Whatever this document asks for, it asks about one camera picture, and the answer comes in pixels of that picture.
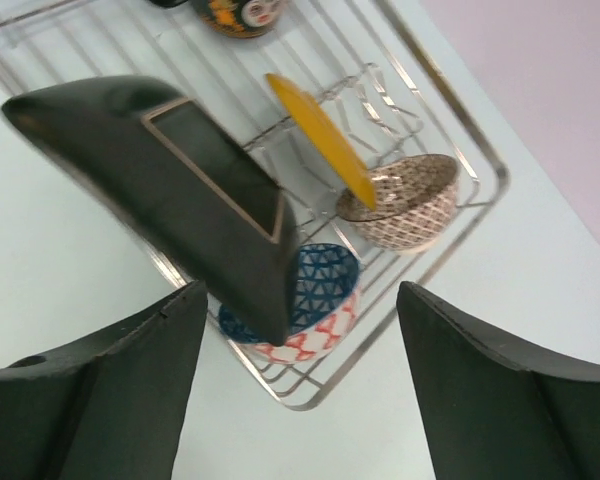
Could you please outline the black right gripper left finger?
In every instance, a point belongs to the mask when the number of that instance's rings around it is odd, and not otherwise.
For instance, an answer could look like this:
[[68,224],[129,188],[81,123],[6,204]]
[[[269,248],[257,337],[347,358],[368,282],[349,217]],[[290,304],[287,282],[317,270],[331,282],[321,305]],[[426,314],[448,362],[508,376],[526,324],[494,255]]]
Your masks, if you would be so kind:
[[0,368],[0,479],[168,479],[207,314],[194,281]]

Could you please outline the dark mug red interior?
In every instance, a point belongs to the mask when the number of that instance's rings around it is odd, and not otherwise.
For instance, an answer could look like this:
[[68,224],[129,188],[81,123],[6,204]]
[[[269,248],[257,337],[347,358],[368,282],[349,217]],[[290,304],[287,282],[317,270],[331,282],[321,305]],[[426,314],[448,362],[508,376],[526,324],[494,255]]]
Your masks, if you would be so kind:
[[188,5],[210,28],[239,39],[268,33],[287,6],[282,0],[150,0],[150,3],[162,9]]

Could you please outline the blue rim red pattern bowl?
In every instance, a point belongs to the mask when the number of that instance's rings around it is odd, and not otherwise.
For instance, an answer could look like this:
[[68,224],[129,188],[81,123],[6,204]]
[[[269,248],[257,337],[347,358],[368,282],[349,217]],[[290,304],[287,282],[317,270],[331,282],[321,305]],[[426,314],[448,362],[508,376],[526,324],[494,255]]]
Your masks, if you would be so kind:
[[348,248],[333,243],[304,245],[289,337],[281,346],[260,339],[226,307],[218,313],[225,336],[255,357],[274,364],[317,360],[331,351],[358,321],[361,264]]

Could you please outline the metal wire dish rack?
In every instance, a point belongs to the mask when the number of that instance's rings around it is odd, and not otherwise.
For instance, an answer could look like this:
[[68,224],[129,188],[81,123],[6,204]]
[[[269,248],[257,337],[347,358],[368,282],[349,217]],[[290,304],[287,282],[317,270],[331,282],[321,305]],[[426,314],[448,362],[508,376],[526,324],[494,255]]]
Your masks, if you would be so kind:
[[[454,157],[459,192],[449,226],[406,254],[358,235],[335,212],[343,182],[277,100],[269,73],[312,94],[369,167]],[[397,285],[434,278],[509,184],[505,165],[386,1],[287,1],[274,28],[248,40],[213,30],[188,3],[0,1],[0,85],[9,94],[117,74],[155,76],[198,100],[287,189],[303,241],[339,243],[360,260],[359,321],[334,353],[291,366],[232,347],[292,411],[327,398],[393,322]]]

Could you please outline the brown white patterned bowl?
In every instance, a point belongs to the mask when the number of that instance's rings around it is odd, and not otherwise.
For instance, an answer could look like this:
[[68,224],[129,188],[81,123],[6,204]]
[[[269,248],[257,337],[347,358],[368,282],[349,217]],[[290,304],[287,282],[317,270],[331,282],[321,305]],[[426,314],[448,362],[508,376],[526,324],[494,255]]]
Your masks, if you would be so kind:
[[460,168],[445,154],[404,157],[370,171],[376,208],[344,191],[336,213],[376,247],[421,252],[444,232],[457,211]]

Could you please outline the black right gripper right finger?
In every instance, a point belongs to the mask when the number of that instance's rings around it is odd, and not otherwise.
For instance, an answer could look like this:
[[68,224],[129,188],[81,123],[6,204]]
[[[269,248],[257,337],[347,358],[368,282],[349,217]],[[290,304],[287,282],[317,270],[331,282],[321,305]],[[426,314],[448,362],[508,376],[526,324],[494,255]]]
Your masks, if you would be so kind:
[[436,478],[600,479],[600,365],[412,282],[396,309]]

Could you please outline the black floral square plate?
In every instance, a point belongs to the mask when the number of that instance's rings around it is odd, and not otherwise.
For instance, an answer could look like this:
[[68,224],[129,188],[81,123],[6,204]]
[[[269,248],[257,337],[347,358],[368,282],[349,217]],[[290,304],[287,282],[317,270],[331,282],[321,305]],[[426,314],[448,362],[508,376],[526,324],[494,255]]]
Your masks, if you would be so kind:
[[289,336],[299,248],[282,187],[196,101],[150,76],[6,100],[4,118],[265,342]]

